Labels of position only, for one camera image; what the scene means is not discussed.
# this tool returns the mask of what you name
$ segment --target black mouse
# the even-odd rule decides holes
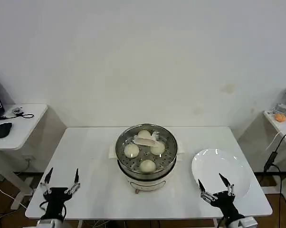
[[[0,139],[5,138],[12,127],[12,123],[2,123],[0,124]]]

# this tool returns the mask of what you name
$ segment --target white plate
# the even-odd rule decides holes
[[[191,170],[195,181],[199,179],[212,194],[227,190],[219,173],[235,185],[236,199],[244,197],[251,186],[250,175],[237,157],[220,149],[200,151],[192,160]]]

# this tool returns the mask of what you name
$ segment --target wall stain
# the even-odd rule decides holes
[[[194,115],[201,115],[201,114],[203,114],[203,109],[202,108],[194,108],[193,114]]]
[[[227,93],[227,94],[232,94],[234,93],[236,90],[236,85],[235,84],[226,84],[225,86],[223,86],[220,91],[222,93]]]

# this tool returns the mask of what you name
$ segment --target stainless steel steamer basket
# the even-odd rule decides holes
[[[165,151],[161,156],[153,155],[149,146],[138,145],[139,154],[135,158],[127,158],[124,154],[126,145],[133,143],[134,137],[142,130],[149,133],[156,132],[158,141],[165,145]],[[115,152],[121,170],[131,178],[139,181],[154,181],[166,176],[174,167],[177,158],[178,145],[175,137],[165,128],[154,124],[140,124],[125,130],[117,139]],[[140,163],[144,160],[152,160],[156,163],[156,171],[142,172],[139,169]]]

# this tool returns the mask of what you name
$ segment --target orange object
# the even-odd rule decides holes
[[[286,121],[286,116],[284,114],[275,114],[275,119],[278,122],[284,122]]]

